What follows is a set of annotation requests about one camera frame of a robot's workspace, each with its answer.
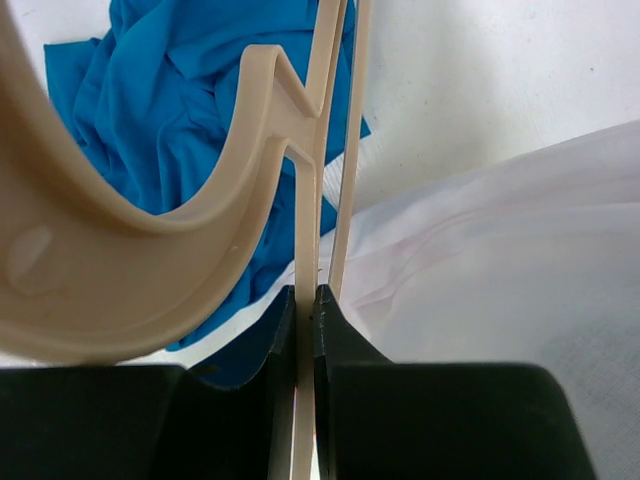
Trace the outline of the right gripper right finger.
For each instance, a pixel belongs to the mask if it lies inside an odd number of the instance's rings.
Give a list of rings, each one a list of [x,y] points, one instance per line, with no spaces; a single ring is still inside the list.
[[[324,479],[592,479],[557,380],[526,363],[396,363],[328,286],[313,310]]]

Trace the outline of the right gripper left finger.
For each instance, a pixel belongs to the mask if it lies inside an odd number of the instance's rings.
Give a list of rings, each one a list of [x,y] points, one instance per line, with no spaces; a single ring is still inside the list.
[[[259,320],[191,368],[1,373],[5,479],[285,479],[295,313],[284,288]]]

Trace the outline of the blue t shirt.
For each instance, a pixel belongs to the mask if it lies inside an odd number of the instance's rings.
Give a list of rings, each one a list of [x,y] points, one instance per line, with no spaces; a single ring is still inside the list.
[[[84,155],[151,214],[193,197],[216,166],[240,58],[278,45],[308,69],[314,1],[114,1],[105,36],[44,48],[49,97]]]

